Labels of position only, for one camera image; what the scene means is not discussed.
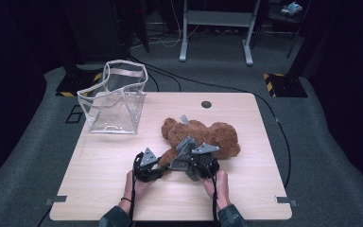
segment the transparent tote bag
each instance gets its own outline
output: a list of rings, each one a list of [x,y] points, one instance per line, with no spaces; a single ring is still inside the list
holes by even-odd
[[[102,81],[78,91],[78,103],[85,113],[90,132],[137,133],[147,79],[143,64],[108,61]]]

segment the gray carpet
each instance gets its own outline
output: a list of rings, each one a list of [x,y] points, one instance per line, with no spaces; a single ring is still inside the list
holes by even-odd
[[[275,112],[291,149],[291,175],[286,193],[300,206],[292,208],[290,220],[251,221],[253,226],[363,226],[363,176],[350,164],[327,130],[322,107],[308,80],[301,78],[308,98],[268,95],[263,74],[286,73],[300,44],[287,59],[288,36],[262,34],[252,50],[254,65],[247,66],[242,39],[244,37],[236,35],[196,37],[189,43],[186,62],[179,62],[181,43],[173,47],[151,44],[149,53],[138,46],[130,52],[140,61],[185,78],[176,78],[183,92],[253,92]],[[101,66],[82,67],[93,69]],[[157,91],[154,79],[160,92],[179,91],[174,79],[149,72],[153,79],[148,82],[146,91]],[[53,198],[61,185],[85,120],[82,117],[78,124],[65,124],[78,101],[75,97],[55,96],[55,89],[64,74],[59,68],[45,75],[47,89],[43,102],[0,169],[0,226],[37,226],[48,209],[43,203],[47,198]],[[209,86],[208,83],[222,87]],[[285,181],[288,153],[284,137],[268,106],[259,98],[257,101]],[[97,221],[53,221],[46,218],[42,226],[97,226]],[[136,226],[209,224],[150,222],[137,223]]]

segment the brown stuffed animal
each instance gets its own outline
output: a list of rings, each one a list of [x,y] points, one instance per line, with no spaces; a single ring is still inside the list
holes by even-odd
[[[206,127],[198,120],[189,120],[189,124],[179,123],[173,118],[167,118],[162,125],[162,136],[170,143],[170,149],[162,155],[160,166],[169,165],[177,156],[176,147],[186,137],[191,136],[202,144],[218,146],[214,152],[217,159],[237,156],[240,152],[237,132],[234,127],[223,122],[216,122]]]

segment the hand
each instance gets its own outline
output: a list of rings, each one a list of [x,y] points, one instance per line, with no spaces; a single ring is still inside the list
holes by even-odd
[[[132,181],[133,181],[132,171],[130,170],[126,176],[125,192],[123,193],[123,197],[129,200],[131,200]],[[139,180],[136,180],[134,187],[135,200],[138,201],[141,198],[143,198],[149,186],[152,185],[154,182],[155,181],[144,183]],[[131,208],[131,202],[127,200],[121,200],[119,202],[119,207],[122,208],[126,213],[129,213]]]
[[[214,183],[212,179],[201,179],[202,184],[208,194],[212,199],[214,196]],[[229,185],[228,185],[228,174],[224,170],[218,170],[216,173],[216,192],[217,200],[216,206],[218,210],[232,204],[229,199]]]

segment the black stand base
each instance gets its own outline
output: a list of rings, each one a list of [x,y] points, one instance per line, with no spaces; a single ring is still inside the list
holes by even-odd
[[[288,79],[283,74],[264,74],[269,94],[277,97],[308,97],[298,79]]]
[[[101,77],[102,69],[82,70],[78,68],[75,73],[66,72],[56,90],[56,96],[77,96],[79,90],[97,84]]]

